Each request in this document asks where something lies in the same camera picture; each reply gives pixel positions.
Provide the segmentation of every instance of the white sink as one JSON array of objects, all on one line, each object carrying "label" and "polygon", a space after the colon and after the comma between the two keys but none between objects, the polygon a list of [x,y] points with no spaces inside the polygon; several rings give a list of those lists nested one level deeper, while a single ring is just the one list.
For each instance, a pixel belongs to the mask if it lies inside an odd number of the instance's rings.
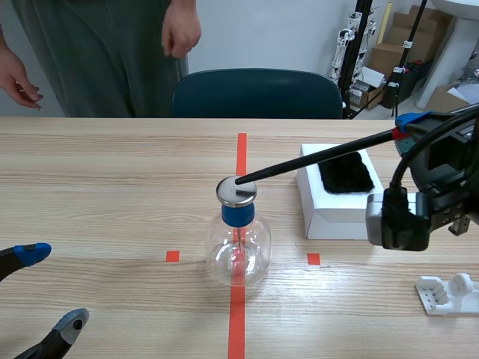
[{"label": "white sink", "polygon": [[479,0],[431,0],[437,10],[462,19],[479,20]]},{"label": "white sink", "polygon": [[479,0],[431,1],[438,10],[454,15],[456,22],[453,34],[416,102],[419,108],[426,108],[438,86],[450,84],[461,76],[479,39]]}]

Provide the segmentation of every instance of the wooden table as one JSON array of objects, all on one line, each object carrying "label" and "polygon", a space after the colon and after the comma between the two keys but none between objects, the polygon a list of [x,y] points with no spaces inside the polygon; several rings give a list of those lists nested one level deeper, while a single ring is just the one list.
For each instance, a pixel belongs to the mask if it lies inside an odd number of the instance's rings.
[{"label": "wooden table", "polygon": [[[38,343],[68,311],[91,318],[68,359],[221,358],[230,290],[205,270],[215,187],[233,174],[343,143],[389,121],[0,119],[0,246],[48,242],[43,263],[1,283],[0,358]],[[386,185],[393,144],[369,151]],[[479,230],[432,235],[423,253],[307,241],[294,173],[259,182],[273,258],[247,292],[246,358],[479,358],[478,318],[427,317],[420,275],[479,280]],[[405,183],[412,187],[410,179]],[[180,251],[179,263],[165,253]],[[320,253],[309,266],[306,254]]]}]

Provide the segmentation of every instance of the black sponge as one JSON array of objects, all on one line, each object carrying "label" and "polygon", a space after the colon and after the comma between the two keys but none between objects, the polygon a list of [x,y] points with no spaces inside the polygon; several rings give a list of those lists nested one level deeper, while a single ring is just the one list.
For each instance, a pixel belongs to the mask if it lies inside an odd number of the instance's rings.
[{"label": "black sponge", "polygon": [[374,189],[369,171],[357,152],[321,162],[318,166],[324,189],[329,193],[368,193]]}]

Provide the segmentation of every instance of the black pole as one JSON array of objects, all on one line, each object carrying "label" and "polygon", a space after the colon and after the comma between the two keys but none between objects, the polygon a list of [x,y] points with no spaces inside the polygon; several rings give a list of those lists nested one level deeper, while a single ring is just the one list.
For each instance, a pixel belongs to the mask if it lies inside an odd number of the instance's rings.
[{"label": "black pole", "polygon": [[356,32],[355,39],[346,48],[344,54],[343,66],[341,68],[338,87],[341,91],[343,101],[346,103],[346,108],[343,111],[343,118],[348,118],[350,111],[350,88],[353,79],[354,68],[361,49],[362,38],[366,30],[367,22],[371,12],[373,0],[358,0],[356,3],[356,12],[362,13],[361,22],[359,23],[358,32]]},{"label": "black pole", "polygon": [[[419,22],[421,21],[421,17],[424,13],[424,9],[426,8],[426,4],[427,4],[427,0],[422,0],[421,6],[419,7],[418,15],[416,16],[416,20],[414,21],[414,25],[412,26],[411,34],[409,34],[409,39],[408,39],[409,42],[412,42],[414,40],[414,36],[416,35],[416,31],[418,30]],[[404,67],[404,65],[406,64],[407,55],[409,54],[409,50],[410,50],[410,48],[405,48],[404,49],[403,55],[401,56],[401,60],[400,60],[400,63],[398,65],[398,67]],[[377,93],[375,97],[370,99],[367,102],[367,104],[364,105],[358,112],[356,112],[354,114],[354,116],[351,117],[351,119],[354,119],[354,117],[356,117],[358,114],[363,112],[375,99],[377,99],[381,95],[381,93],[384,93],[388,89],[389,84],[391,82],[398,83],[399,86],[400,86],[400,84],[403,80],[403,75],[404,75],[404,73],[392,73],[391,76],[389,76],[388,81],[384,85],[384,88],[379,93]],[[399,88],[395,88],[395,90],[396,90],[396,97],[395,97],[395,106],[394,107],[396,108],[396,117],[397,117],[398,116],[397,108],[399,106],[399,104],[398,104],[398,102],[399,102]]]}]

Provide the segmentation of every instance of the metal lid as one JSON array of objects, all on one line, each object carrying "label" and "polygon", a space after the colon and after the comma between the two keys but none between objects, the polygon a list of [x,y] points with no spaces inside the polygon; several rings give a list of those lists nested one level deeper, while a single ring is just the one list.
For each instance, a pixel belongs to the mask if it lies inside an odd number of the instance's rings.
[{"label": "metal lid", "polygon": [[216,196],[224,206],[245,207],[256,198],[256,185],[253,182],[237,185],[234,181],[239,177],[225,178],[216,187]]}]

